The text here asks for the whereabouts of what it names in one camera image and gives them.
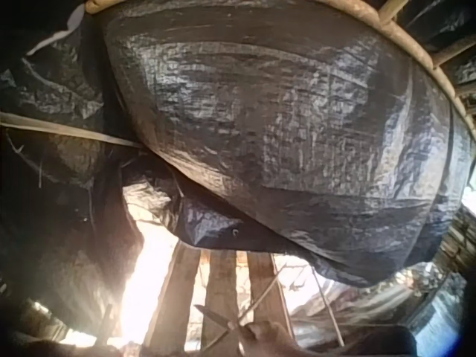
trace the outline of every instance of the hand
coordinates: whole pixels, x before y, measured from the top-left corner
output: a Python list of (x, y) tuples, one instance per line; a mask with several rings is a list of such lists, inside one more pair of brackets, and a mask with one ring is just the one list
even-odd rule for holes
[(239, 329), (245, 357), (300, 356), (302, 350), (284, 328), (273, 322), (254, 322)]

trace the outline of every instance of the twig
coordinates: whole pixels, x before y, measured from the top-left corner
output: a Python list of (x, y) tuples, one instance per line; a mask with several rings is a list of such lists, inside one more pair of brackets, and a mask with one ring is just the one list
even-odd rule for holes
[(13, 144), (13, 142), (12, 142), (12, 139), (11, 139), (11, 137), (10, 137), (10, 134), (8, 134), (8, 130), (5, 130), (5, 134), (6, 134), (6, 136), (7, 136), (8, 142), (9, 142), (10, 145), (12, 146), (12, 150), (13, 150), (16, 154), (21, 153), (22, 150), (23, 150), (23, 147), (24, 147), (25, 145), (21, 145), (20, 148), (17, 149), (17, 148), (15, 147), (15, 145)]
[(315, 278), (315, 282), (318, 284), (319, 293), (321, 294), (324, 305), (326, 306), (326, 309), (329, 312), (330, 319), (332, 320), (332, 324), (334, 325), (335, 333), (337, 333), (337, 339), (338, 339), (338, 342), (339, 342), (339, 346), (343, 347), (344, 346), (344, 340), (342, 339), (342, 334), (341, 334), (341, 331), (339, 329), (339, 326), (337, 326), (337, 321), (335, 320), (334, 312), (332, 312), (332, 309), (330, 308), (330, 305), (327, 302), (326, 296), (324, 295), (324, 293), (322, 291), (321, 283), (319, 283), (317, 273), (315, 272), (315, 270), (312, 267), (311, 267), (311, 269), (312, 269), (312, 274), (314, 275), (314, 278)]
[[(287, 264), (281, 267), (281, 269), (276, 273), (274, 276), (274, 279), (269, 283), (269, 285), (266, 287), (265, 291), (260, 295), (259, 298), (257, 298), (238, 318), (236, 325), (239, 325), (239, 323), (246, 317), (246, 315), (254, 311), (260, 304), (261, 301), (266, 297), (266, 295), (271, 291), (271, 288), (273, 285), (277, 282), (277, 279), (280, 275), (280, 273), (283, 271), (283, 269), (287, 267)], [(224, 331), (221, 335), (218, 335), (212, 342), (210, 342), (203, 350), (200, 351), (200, 353), (197, 355), (198, 357), (203, 356), (205, 352), (216, 346), (225, 336), (229, 333), (228, 330)]]

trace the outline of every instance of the wooden post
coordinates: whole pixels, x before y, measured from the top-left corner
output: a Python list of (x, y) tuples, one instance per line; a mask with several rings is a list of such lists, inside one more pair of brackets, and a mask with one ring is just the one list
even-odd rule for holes
[[(212, 251), (210, 253), (210, 276), (205, 305), (230, 321), (238, 318), (237, 303), (237, 253), (235, 251)], [(225, 329), (203, 317), (202, 349), (221, 335)], [(223, 338), (204, 356), (239, 356), (238, 335)]]
[(146, 337), (146, 345), (152, 352), (168, 355), (184, 351), (199, 261), (199, 249), (183, 242), (177, 243), (168, 275), (158, 296), (156, 318), (151, 322), (153, 328), (149, 328), (149, 337)]
[(468, 82), (458, 84), (456, 88), (454, 88), (454, 92), (456, 93), (457, 97), (476, 93), (476, 80), (470, 80)]
[(408, 0), (387, 0), (379, 10), (380, 22), (385, 25), (408, 3)]
[(476, 34), (457, 40), (455, 43), (433, 55), (433, 67), (436, 68), (468, 48), (476, 45)]
[[(276, 265), (270, 254), (248, 252), (251, 299), (256, 300), (274, 279)], [(263, 302), (254, 310), (254, 321), (278, 322), (293, 336), (288, 309), (279, 282), (273, 285)]]

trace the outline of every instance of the wooden stick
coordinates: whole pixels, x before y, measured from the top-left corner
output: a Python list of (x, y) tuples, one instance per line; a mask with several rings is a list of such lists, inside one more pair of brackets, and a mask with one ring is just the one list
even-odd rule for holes
[(476, 115), (476, 106), (470, 106), (467, 110), (469, 115)]
[(88, 0), (86, 2), (86, 12), (94, 15), (113, 5), (119, 4), (126, 0)]
[(315, 282), (318, 284), (319, 293), (321, 294), (322, 301), (324, 302), (324, 305), (326, 306), (326, 309), (329, 313), (330, 319), (332, 320), (332, 324), (334, 325), (334, 329), (335, 329), (335, 333), (337, 334), (337, 339), (338, 339), (338, 342), (339, 342), (339, 346), (343, 347), (344, 346), (344, 339), (342, 338), (341, 331), (339, 329), (339, 326), (337, 325), (337, 321), (335, 320), (334, 312), (332, 312), (332, 309), (330, 308), (329, 302), (327, 301), (326, 295), (324, 295), (324, 292), (322, 291), (321, 283), (319, 283), (319, 279), (318, 279), (318, 276), (317, 276), (314, 268), (311, 267), (311, 269), (312, 269), (312, 274), (314, 275), (314, 278), (315, 278)]
[(380, 21), (386, 25), (408, 3), (408, 0), (387, 0), (379, 10)]
[(472, 137), (476, 140), (476, 127), (472, 117), (466, 114), (466, 109), (460, 98), (455, 97), (454, 87), (448, 77), (441, 68), (433, 67), (433, 60), (428, 52), (397, 23), (389, 22), (383, 25), (377, 10), (362, 0), (316, 0), (316, 2), (334, 7), (336, 10), (340, 10), (365, 23), (412, 56), (440, 85), (443, 92), (460, 113)]
[(74, 128), (72, 126), (22, 117), (21, 115), (12, 113), (0, 112), (0, 126), (4, 126), (6, 128), (30, 130), (32, 132), (47, 132), (48, 134), (66, 135), (72, 136), (74, 138), (102, 141), (104, 143), (122, 145), (124, 147), (142, 147), (142, 145), (138, 143), (115, 138), (114, 136), (102, 134), (100, 132), (91, 132), (89, 130)]
[(476, 93), (476, 80), (470, 80), (469, 82), (458, 84), (454, 91), (458, 97)]
[(433, 66), (435, 68), (439, 67), (474, 45), (476, 45), (476, 34), (457, 40), (455, 43), (433, 55)]
[[(257, 308), (257, 306), (260, 305), (261, 301), (266, 297), (266, 295), (271, 291), (271, 288), (273, 285), (277, 282), (277, 279), (280, 275), (280, 273), (283, 271), (283, 269), (287, 267), (287, 264), (285, 264), (277, 273), (274, 279), (269, 283), (269, 285), (266, 287), (265, 291), (261, 294), (259, 298), (257, 298), (246, 310), (242, 315), (238, 318), (237, 324), (239, 324), (245, 316), (253, 311), (254, 309)], [(208, 350), (212, 349), (214, 346), (216, 346), (225, 336), (228, 334), (228, 331), (224, 331), (221, 335), (218, 335), (212, 342), (210, 342), (203, 350), (200, 351), (200, 353), (197, 355), (198, 357), (203, 356)]]

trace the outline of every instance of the scissor blade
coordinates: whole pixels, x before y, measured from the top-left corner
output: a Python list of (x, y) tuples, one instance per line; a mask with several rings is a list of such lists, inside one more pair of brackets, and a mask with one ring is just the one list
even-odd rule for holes
[(227, 318), (224, 318), (220, 314), (217, 314), (216, 312), (210, 310), (209, 308), (203, 306), (203, 305), (195, 305), (195, 307), (207, 318), (211, 319), (215, 324), (220, 325), (221, 327), (226, 328), (228, 331), (231, 331), (230, 328), (230, 320)]

